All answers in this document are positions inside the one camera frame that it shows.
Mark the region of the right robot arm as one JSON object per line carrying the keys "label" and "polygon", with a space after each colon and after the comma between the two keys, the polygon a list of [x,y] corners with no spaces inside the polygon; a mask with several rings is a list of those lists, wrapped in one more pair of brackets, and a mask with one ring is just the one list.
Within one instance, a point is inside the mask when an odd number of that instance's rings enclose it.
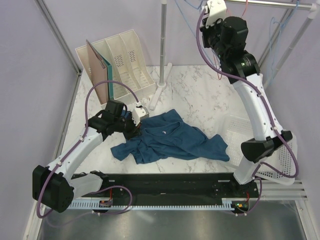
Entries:
{"label": "right robot arm", "polygon": [[235,197],[247,191],[246,184],[254,177],[289,186],[298,175],[291,172],[290,166],[279,170],[268,163],[268,158],[282,147],[294,164],[297,159],[288,144],[293,134],[278,122],[266,96],[258,63],[245,49],[248,33],[247,22],[236,16],[213,22],[207,17],[200,18],[196,31],[198,49],[210,48],[217,55],[220,68],[211,68],[228,78],[242,100],[253,131],[253,138],[241,143],[242,159],[233,173],[235,181],[229,184]]}

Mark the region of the blue t shirt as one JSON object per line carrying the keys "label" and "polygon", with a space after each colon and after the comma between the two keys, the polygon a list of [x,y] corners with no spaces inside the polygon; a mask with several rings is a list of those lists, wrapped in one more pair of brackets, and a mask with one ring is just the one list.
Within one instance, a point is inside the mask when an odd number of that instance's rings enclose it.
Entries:
{"label": "blue t shirt", "polygon": [[137,164],[149,164],[169,157],[181,160],[206,158],[228,162],[228,145],[216,134],[207,137],[199,128],[183,121],[175,109],[146,118],[140,135],[112,147],[113,157],[119,161],[133,155]]}

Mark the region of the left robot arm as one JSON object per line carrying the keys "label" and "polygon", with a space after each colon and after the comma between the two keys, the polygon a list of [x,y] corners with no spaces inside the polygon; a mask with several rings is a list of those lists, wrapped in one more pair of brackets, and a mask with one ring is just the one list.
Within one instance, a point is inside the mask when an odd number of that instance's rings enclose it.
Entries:
{"label": "left robot arm", "polygon": [[64,212],[73,200],[95,193],[106,196],[110,185],[99,171],[73,175],[86,157],[113,133],[133,136],[149,112],[141,103],[132,111],[118,100],[109,100],[104,109],[89,118],[73,145],[47,166],[38,165],[32,172],[32,197],[58,213]]}

